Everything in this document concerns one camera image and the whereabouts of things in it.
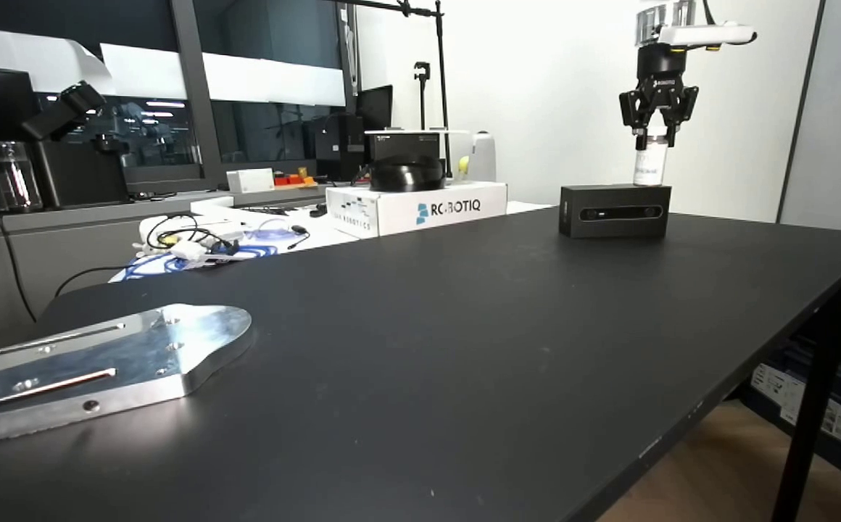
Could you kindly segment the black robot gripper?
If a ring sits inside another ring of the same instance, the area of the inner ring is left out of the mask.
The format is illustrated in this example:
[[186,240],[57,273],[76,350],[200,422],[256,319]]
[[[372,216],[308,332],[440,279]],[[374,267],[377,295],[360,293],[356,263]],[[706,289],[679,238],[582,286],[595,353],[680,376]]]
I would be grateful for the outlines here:
[[621,122],[640,132],[648,125],[648,109],[666,105],[673,108],[669,122],[680,128],[696,108],[699,89],[683,87],[686,54],[666,44],[648,44],[637,48],[637,89],[617,96]]

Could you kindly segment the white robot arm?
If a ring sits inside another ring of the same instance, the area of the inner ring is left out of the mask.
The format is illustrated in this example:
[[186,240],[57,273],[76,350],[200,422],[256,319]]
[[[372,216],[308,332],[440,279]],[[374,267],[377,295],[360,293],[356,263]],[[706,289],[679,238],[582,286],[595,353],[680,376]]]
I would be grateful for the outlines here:
[[720,26],[706,0],[651,0],[635,13],[635,87],[617,102],[637,145],[651,135],[651,115],[662,115],[663,138],[675,138],[699,96],[696,87],[683,83],[686,53],[717,44]]

